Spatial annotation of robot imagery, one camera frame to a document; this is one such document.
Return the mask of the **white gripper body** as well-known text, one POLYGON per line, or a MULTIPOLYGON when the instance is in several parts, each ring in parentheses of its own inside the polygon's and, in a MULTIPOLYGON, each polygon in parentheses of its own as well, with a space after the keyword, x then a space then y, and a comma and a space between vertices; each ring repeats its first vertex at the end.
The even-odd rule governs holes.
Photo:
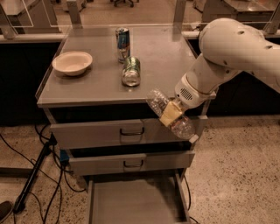
POLYGON ((187 109, 197 108, 210 98, 218 84, 196 73, 185 73, 175 86, 175 96, 187 109))

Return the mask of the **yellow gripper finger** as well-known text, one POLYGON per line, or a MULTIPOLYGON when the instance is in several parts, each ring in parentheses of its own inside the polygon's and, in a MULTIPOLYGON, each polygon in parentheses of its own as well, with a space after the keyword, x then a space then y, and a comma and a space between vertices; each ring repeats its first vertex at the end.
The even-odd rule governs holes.
POLYGON ((169 127, 175 120, 181 117, 184 112, 185 111, 178 101, 169 101, 163 114, 160 116, 159 121, 165 127, 169 127))

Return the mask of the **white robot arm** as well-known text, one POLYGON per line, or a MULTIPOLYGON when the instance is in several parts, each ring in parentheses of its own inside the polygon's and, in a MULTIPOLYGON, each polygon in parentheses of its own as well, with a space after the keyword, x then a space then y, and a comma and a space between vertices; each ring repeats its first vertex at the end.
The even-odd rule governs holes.
POLYGON ((200 55, 175 86, 176 99, 159 117, 169 127, 197 108, 221 84, 247 72, 280 92, 280 45, 262 32, 230 18, 210 22, 199 34, 200 55))

